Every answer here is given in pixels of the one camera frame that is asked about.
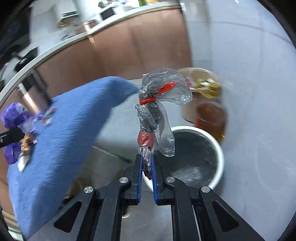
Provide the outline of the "purple plastic wrapper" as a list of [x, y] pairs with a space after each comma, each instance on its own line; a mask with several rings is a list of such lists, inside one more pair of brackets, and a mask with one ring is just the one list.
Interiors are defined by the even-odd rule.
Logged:
[[33, 116], [19, 102], [12, 103], [1, 113], [1, 121], [7, 129], [1, 133], [1, 148], [9, 165], [15, 164], [21, 153], [21, 140], [32, 129]]

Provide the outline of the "clear plastic bag red tie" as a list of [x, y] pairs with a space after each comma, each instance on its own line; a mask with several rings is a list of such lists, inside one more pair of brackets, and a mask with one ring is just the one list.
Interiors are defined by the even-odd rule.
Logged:
[[175, 138], [162, 102], [185, 105], [192, 100], [192, 93], [177, 71], [159, 68], [143, 75], [138, 99], [135, 106], [140, 124], [137, 143], [144, 158], [144, 174], [151, 179], [154, 152], [157, 150], [166, 157], [175, 155]]

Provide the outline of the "white round trash bin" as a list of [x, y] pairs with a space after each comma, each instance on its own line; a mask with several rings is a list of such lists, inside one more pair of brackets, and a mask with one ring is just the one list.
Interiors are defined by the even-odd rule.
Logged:
[[219, 143], [200, 128], [175, 126], [171, 130], [175, 137], [175, 155], [166, 157], [155, 152], [164, 174], [190, 187], [215, 189], [224, 171], [224, 154]]

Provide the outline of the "kitchen counter with brown cabinets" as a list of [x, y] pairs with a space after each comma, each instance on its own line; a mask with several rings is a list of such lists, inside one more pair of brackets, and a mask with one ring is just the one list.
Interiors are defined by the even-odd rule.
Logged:
[[192, 64], [182, 7], [165, 1], [114, 15], [87, 32], [44, 51], [18, 72], [1, 92], [1, 105], [17, 101], [18, 85], [33, 70], [50, 97], [105, 76], [138, 79], [144, 73]]

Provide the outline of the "small candy wrappers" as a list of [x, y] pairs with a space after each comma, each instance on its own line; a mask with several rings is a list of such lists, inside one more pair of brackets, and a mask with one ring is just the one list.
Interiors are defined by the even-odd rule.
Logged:
[[53, 114], [56, 112], [56, 107], [49, 108], [47, 111], [40, 111], [34, 117], [34, 122], [41, 121], [42, 125], [49, 126], [52, 123]]

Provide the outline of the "blue terry table cloth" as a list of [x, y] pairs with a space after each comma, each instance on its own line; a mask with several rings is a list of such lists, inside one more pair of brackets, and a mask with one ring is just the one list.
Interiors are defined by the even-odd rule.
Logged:
[[58, 211], [112, 108], [137, 92], [130, 81], [110, 76], [54, 97], [51, 124], [34, 125], [37, 144], [25, 169], [13, 164], [7, 173], [13, 212], [25, 238]]

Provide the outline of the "black wok pan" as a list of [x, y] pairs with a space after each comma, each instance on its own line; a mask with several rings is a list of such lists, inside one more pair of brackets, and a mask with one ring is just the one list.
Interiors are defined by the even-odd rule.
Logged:
[[36, 58], [38, 55], [38, 46], [32, 48], [29, 52], [18, 55], [16, 54], [16, 57], [18, 58], [18, 63], [16, 64], [16, 68], [22, 69], [24, 66], [26, 66], [30, 61], [32, 61], [34, 58]]

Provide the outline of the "beige waste basket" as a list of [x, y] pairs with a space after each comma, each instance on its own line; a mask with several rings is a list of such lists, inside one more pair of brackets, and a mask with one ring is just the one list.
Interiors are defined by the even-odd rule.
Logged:
[[221, 85], [209, 70], [195, 67], [182, 68], [178, 73], [185, 78], [186, 84], [192, 92], [192, 100], [182, 107], [182, 116], [185, 120], [194, 123], [196, 107], [205, 101], [220, 102]]

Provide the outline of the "cooking oil bottle yellow cap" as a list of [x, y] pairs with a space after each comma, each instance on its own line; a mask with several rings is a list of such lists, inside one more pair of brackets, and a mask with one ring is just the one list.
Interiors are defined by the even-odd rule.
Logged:
[[225, 137], [227, 114], [222, 102], [205, 101], [196, 107], [195, 126], [210, 133], [218, 142]]

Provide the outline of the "white gas water heater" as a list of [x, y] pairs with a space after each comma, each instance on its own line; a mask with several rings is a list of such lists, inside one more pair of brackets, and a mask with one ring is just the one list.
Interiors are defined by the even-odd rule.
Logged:
[[57, 1], [53, 5], [53, 12], [59, 27], [67, 25], [80, 16], [79, 9], [74, 1]]

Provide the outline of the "white microwave oven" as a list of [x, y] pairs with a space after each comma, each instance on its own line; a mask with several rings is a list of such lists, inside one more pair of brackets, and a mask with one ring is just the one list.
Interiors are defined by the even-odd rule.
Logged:
[[107, 6], [99, 11], [98, 19], [101, 22], [107, 18], [110, 18], [111, 16], [118, 15], [120, 12], [121, 10], [116, 6]]

